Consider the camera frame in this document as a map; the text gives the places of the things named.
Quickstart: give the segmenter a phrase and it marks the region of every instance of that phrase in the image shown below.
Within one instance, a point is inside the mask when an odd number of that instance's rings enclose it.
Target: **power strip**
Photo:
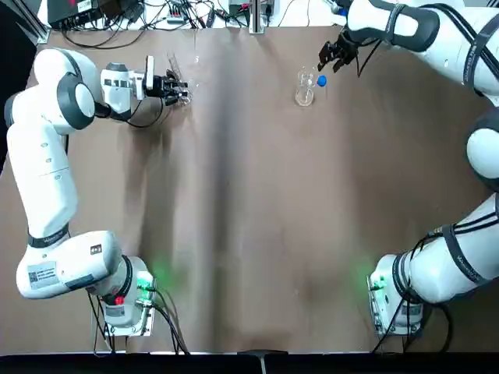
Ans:
[[[186,17],[184,15],[183,9],[178,5],[172,5],[166,16],[166,22],[168,23],[185,23]]]

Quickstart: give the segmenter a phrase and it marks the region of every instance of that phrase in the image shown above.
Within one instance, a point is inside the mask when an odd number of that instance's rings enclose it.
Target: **metal pole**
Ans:
[[[24,3],[24,0],[12,0],[16,8],[19,10],[20,15],[28,22],[32,33],[38,41],[38,44],[46,44],[50,29],[48,29],[37,17],[36,14],[31,12],[30,8]]]
[[[250,34],[263,34],[264,27],[262,25],[261,19],[261,0],[252,0],[251,2],[251,19],[249,22],[249,33]]]

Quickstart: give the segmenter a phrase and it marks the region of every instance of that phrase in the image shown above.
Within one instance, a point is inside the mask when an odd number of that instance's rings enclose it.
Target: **green led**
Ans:
[[[137,274],[138,288],[154,288],[154,278],[147,271],[140,271]]]

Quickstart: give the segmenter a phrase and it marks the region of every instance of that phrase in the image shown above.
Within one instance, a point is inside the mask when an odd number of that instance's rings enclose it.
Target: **blue bottle cap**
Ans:
[[[327,78],[326,78],[326,76],[319,76],[319,78],[317,78],[317,84],[320,87],[326,86],[326,84],[327,84]]]

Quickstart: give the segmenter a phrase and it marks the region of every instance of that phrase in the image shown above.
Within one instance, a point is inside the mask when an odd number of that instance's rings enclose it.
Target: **table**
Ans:
[[[289,3],[293,1],[288,8],[288,11],[283,19],[285,10]],[[161,6],[165,3],[164,0],[147,0],[148,5],[145,6],[144,18],[147,22],[151,22],[153,18],[161,10]],[[225,9],[228,11],[228,0],[214,0],[216,9]],[[210,12],[208,5],[199,4],[196,5],[196,10],[199,16],[203,17],[206,21],[207,14]],[[168,7],[161,10],[160,15],[157,19],[166,16],[168,12]],[[42,0],[40,10],[38,12],[38,18],[48,26],[47,21],[47,0]],[[276,0],[274,15],[271,17],[270,26],[277,26],[281,23],[281,26],[331,26],[335,23],[343,24],[344,18],[341,16],[336,16],[331,12],[331,8],[323,0]],[[143,21],[139,19],[137,22],[130,24],[130,30],[138,30],[144,25]],[[229,26],[240,27],[237,23],[230,23]],[[162,21],[156,25],[158,29],[171,30],[176,29],[178,25],[172,25],[165,21]],[[225,27],[225,22],[215,18],[213,28]],[[183,28],[190,28],[190,25],[185,25]]]
[[[161,126],[96,120],[69,147],[80,196],[71,232],[113,230],[125,254],[141,256],[173,294],[191,351],[370,350],[365,277],[379,258],[489,195],[464,151],[489,104],[408,53],[376,53],[360,79],[355,66],[325,69],[327,89],[308,108],[295,104],[297,72],[338,31],[146,32],[130,48],[83,51],[100,69],[140,68],[151,54],[162,72],[171,48],[197,83],[192,105]],[[50,46],[71,48],[60,34]],[[141,108],[136,121],[148,123],[157,102]],[[30,301],[16,290],[26,218],[9,164],[0,206],[0,351],[89,351],[85,291]],[[497,349],[496,294],[491,284],[451,302],[452,350]],[[435,351],[444,334],[435,313],[413,349]],[[157,319],[151,338],[127,348],[168,351],[168,337]]]

